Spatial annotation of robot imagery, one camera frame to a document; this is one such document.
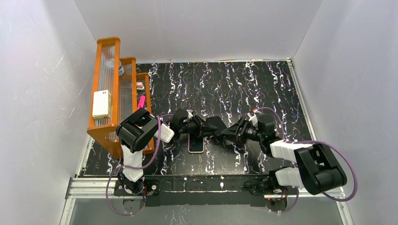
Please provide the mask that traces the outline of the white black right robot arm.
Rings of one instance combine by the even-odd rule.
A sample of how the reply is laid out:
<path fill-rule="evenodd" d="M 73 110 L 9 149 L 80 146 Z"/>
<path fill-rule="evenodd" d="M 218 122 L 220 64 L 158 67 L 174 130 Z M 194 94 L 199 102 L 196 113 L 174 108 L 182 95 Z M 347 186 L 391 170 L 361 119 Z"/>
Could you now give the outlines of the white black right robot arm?
<path fill-rule="evenodd" d="M 271 157 L 291 161 L 296 168 L 285 167 L 270 171 L 265 188 L 305 188 L 317 195 L 347 184 L 347 176 L 330 147 L 322 143 L 291 143 L 276 134 L 275 121 L 267 115 L 242 117 L 224 129 L 222 136 L 243 146 L 248 140 L 259 143 L 261 151 Z"/>

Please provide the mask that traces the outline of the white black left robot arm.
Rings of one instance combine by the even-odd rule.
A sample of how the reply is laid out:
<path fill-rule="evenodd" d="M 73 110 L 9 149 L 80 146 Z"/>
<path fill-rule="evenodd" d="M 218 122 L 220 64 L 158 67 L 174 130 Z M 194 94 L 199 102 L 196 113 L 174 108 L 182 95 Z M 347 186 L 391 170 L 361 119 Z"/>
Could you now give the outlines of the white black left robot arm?
<path fill-rule="evenodd" d="M 182 134 L 203 139 L 215 136 L 217 129 L 210 119 L 205 120 L 188 110 L 178 109 L 169 122 L 163 122 L 161 117 L 155 117 L 145 108 L 137 109 L 116 129 L 123 153 L 122 171 L 117 175 L 118 188 L 132 195 L 143 193 L 144 169 L 154 161 L 151 158 L 143 165 L 143 150 L 152 138 L 156 138 L 158 145 L 177 140 Z"/>

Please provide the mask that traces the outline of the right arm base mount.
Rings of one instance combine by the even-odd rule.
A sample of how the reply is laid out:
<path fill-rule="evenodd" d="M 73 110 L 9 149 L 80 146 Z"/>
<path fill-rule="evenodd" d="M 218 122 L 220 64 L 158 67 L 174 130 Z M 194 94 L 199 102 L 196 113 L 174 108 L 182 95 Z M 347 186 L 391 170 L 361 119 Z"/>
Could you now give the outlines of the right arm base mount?
<path fill-rule="evenodd" d="M 277 214 L 292 210 L 299 199 L 299 188 L 280 186 L 270 177 L 245 181 L 241 189 L 254 196 L 263 196 L 268 211 Z"/>

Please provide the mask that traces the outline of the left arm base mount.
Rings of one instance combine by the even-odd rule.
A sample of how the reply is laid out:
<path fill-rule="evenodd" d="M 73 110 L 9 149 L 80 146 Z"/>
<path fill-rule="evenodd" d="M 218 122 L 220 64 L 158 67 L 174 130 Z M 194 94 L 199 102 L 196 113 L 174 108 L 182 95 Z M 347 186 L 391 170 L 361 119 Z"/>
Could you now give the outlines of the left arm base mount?
<path fill-rule="evenodd" d="M 135 215 L 142 211 L 149 196 L 158 196 L 160 184 L 157 180 L 139 179 L 137 182 L 118 179 L 113 196 L 122 198 L 123 214 Z"/>

